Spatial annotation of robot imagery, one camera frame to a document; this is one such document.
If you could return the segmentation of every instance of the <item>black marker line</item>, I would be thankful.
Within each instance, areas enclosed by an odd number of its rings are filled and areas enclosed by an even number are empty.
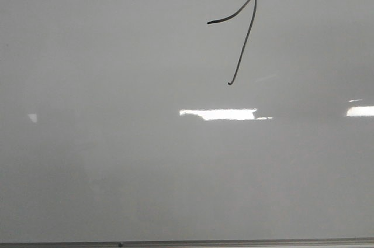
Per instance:
[[[221,22],[224,22],[224,21],[227,21],[227,20],[230,20],[231,18],[235,17],[236,15],[238,15],[242,10],[243,8],[245,8],[245,6],[250,2],[251,0],[247,0],[245,2],[245,4],[243,4],[243,6],[237,11],[235,12],[234,14],[230,15],[229,17],[226,17],[226,18],[223,18],[223,19],[219,19],[219,20],[213,20],[213,21],[210,21],[208,22],[207,24],[214,24],[214,23],[221,23]],[[251,33],[251,29],[252,29],[252,25],[253,25],[253,21],[255,19],[255,15],[256,15],[256,9],[257,9],[257,0],[255,0],[255,5],[253,7],[253,13],[252,13],[252,19],[251,19],[251,23],[250,23],[250,27],[248,28],[248,32],[247,32],[247,36],[245,37],[245,40],[244,40],[244,44],[243,44],[243,47],[241,49],[241,53],[240,53],[240,57],[239,57],[239,61],[238,61],[238,64],[236,66],[236,70],[235,70],[235,74],[234,74],[234,77],[233,77],[233,80],[231,82],[228,82],[228,85],[231,85],[234,83],[235,81],[235,78],[236,78],[236,75],[238,74],[238,70],[239,70],[239,66],[240,66],[240,62],[241,62],[241,58],[243,56],[243,52],[244,52],[244,49],[245,49],[245,45],[247,44],[247,40],[248,40],[248,37],[250,36],[250,33]]]

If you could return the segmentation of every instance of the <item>white surface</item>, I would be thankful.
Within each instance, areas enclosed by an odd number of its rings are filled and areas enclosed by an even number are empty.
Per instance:
[[[374,0],[245,1],[0,0],[0,241],[373,236]]]

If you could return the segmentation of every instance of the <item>metal ledge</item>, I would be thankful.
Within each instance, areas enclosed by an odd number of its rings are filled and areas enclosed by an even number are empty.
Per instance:
[[[134,242],[41,242],[0,243],[1,248],[159,248],[159,247],[344,247],[374,248],[374,237],[342,239],[281,239],[281,240],[193,240],[193,241],[134,241]]]

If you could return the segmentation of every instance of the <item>white glossy surface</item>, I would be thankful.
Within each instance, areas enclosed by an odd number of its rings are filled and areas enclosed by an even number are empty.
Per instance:
[[[373,236],[374,0],[245,1],[0,0],[0,242]]]

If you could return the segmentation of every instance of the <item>handwritten number 1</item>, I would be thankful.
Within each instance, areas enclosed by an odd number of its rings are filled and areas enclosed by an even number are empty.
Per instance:
[[[251,0],[247,0],[245,2],[245,4],[243,4],[243,6],[237,11],[235,12],[234,14],[230,15],[229,17],[226,17],[226,18],[223,18],[223,19],[219,19],[219,20],[213,20],[213,21],[210,21],[208,22],[208,24],[214,24],[214,23],[221,23],[221,22],[224,22],[224,21],[227,21],[227,20],[230,20],[231,18],[235,17],[236,15],[238,15],[242,10],[243,8],[245,8],[247,6],[247,4],[250,2]],[[255,19],[255,15],[256,15],[256,8],[257,8],[257,0],[255,0],[255,5],[253,7],[253,14],[252,14],[252,19],[251,19],[251,23],[250,23],[250,27],[248,28],[248,32],[247,32],[247,36],[245,37],[245,40],[244,40],[244,44],[243,44],[243,47],[241,49],[241,53],[240,53],[240,57],[239,57],[239,61],[238,61],[238,64],[236,66],[236,70],[235,70],[235,74],[234,74],[234,77],[233,77],[233,80],[231,80],[231,82],[228,82],[228,85],[231,85],[234,83],[235,81],[235,78],[236,78],[236,75],[238,74],[238,70],[239,70],[239,66],[240,66],[240,62],[241,62],[241,58],[243,56],[243,52],[244,52],[244,49],[245,49],[245,45],[247,44],[247,40],[248,40],[248,37],[250,36],[250,32],[251,32],[251,29],[252,29],[252,25],[253,25],[253,21]]]

